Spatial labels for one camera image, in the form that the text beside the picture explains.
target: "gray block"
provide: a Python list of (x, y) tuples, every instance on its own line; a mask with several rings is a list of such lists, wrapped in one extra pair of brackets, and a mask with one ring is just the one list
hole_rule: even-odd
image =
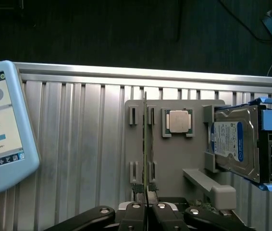
[(214, 119), (214, 112), (215, 112), (215, 108), (221, 108), (221, 107), (230, 107), (231, 105), (226, 105), (226, 104), (219, 104), (219, 105), (205, 105), (203, 106), (203, 122), (204, 123), (208, 123), (208, 124), (212, 124), (215, 119)]
[(139, 174), (139, 163), (138, 161), (130, 162), (130, 183), (140, 184), (141, 174)]
[(217, 210), (236, 208), (236, 190), (230, 185), (220, 185), (198, 169), (183, 169), (183, 175), (199, 187)]
[(149, 105), (148, 106), (148, 124), (152, 124), (152, 119), (153, 119), (153, 124), (156, 124), (156, 106), (154, 105)]
[(138, 106), (129, 106), (129, 120), (130, 125), (137, 125), (138, 124)]
[(158, 172), (158, 165), (157, 162), (151, 162), (148, 161), (148, 167), (149, 167), (149, 182), (150, 183), (155, 183), (157, 181), (157, 174), (156, 172)]
[(212, 173), (221, 172), (216, 168), (215, 154), (204, 152), (204, 167)]

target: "corrugated metal wall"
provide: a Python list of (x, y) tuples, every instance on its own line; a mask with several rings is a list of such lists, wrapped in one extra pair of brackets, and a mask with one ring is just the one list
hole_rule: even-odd
[[(93, 72), (79, 66), (18, 66), (42, 162), (35, 174), (0, 193), (0, 231), (43, 230), (96, 205), (116, 208), (124, 201), (122, 112), (125, 101), (141, 99), (144, 91), (148, 99), (222, 99), (226, 104), (272, 97), (272, 78), (256, 83), (250, 77), (188, 72), (152, 71), (140, 77), (146, 70), (113, 68), (107, 74), (102, 67)], [(171, 80), (177, 73), (184, 78)], [(263, 85), (266, 81), (271, 87)], [(219, 181), (236, 188), (236, 211), (244, 222), (272, 231), (272, 193), (231, 173)]]

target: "black cable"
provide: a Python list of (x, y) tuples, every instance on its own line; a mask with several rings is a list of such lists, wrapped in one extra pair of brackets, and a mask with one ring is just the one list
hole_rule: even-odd
[(272, 39), (261, 39), (258, 36), (256, 36), (251, 31), (251, 29), (242, 22), (242, 20), (240, 20), (231, 10), (229, 10), (229, 8), (224, 4), (224, 2), (222, 0), (218, 0), (218, 2), (228, 12), (228, 14), (230, 14), (241, 26), (243, 26), (243, 28), (245, 28), (253, 36), (253, 38), (255, 38), (258, 42), (272, 43)]
[(145, 189), (145, 198), (146, 198), (146, 203), (147, 203), (147, 212), (146, 212), (146, 216), (147, 216), (147, 230), (149, 229), (149, 216), (148, 216), (148, 211), (149, 211), (149, 197), (148, 197), (148, 190), (149, 190), (149, 186), (147, 186), (147, 188)]

